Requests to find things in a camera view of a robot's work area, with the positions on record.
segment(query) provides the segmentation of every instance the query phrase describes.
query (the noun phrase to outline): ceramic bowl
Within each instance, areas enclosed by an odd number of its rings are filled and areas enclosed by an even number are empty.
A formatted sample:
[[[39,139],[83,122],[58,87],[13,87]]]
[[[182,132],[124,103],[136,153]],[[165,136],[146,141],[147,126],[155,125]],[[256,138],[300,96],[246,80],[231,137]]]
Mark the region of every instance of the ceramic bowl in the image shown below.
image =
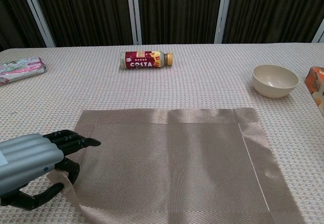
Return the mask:
[[[288,95],[298,85],[298,77],[290,70],[275,65],[261,65],[253,70],[255,90],[268,98]]]

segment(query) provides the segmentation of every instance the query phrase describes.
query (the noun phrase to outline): bottle cap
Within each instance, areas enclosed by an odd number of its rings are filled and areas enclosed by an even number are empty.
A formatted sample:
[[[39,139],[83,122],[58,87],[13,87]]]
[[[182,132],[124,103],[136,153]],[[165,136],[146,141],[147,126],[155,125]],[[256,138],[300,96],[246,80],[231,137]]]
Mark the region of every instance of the bottle cap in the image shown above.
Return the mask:
[[[172,64],[173,64],[173,54],[167,53],[167,65],[172,66]]]

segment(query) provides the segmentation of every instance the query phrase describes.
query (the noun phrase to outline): tablecloth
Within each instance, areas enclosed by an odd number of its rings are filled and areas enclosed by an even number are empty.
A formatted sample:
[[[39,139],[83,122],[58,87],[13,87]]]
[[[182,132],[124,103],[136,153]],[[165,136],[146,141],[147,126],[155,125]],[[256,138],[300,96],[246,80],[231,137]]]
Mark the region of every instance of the tablecloth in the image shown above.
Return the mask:
[[[122,51],[174,53],[162,69],[121,70]],[[73,129],[82,110],[127,108],[254,108],[285,180],[308,223],[324,222],[324,117],[304,84],[309,68],[323,65],[324,44],[178,44],[10,49],[0,61],[40,56],[48,71],[0,86],[0,141],[33,132]],[[252,87],[253,68],[293,70],[300,84],[287,97],[269,99]],[[37,194],[45,176],[23,190]],[[82,223],[62,195],[31,212],[0,207],[1,223]]]

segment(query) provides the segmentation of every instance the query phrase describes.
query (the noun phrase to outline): dark curtain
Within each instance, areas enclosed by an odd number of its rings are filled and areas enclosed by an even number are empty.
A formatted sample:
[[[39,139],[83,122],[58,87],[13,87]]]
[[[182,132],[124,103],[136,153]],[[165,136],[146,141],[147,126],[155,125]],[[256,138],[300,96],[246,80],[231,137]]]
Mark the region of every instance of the dark curtain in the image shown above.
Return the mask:
[[[213,43],[220,0],[139,0],[142,41]]]
[[[0,51],[46,47],[27,0],[0,0]]]
[[[128,0],[39,0],[58,47],[133,44]]]
[[[223,43],[311,42],[324,0],[230,0]]]

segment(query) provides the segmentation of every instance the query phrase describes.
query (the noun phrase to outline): silver robotic arm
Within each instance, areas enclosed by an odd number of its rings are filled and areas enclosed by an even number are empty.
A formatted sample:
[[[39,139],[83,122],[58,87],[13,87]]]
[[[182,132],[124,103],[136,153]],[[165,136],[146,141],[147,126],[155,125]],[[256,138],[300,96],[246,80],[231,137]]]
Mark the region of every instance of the silver robotic arm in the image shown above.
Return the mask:
[[[20,189],[53,169],[68,172],[68,178],[74,184],[79,164],[65,156],[81,148],[99,145],[99,141],[84,138],[70,130],[44,136],[30,134],[1,142],[0,205],[33,210],[45,204],[64,188],[62,183],[56,183],[35,196],[29,196]]]

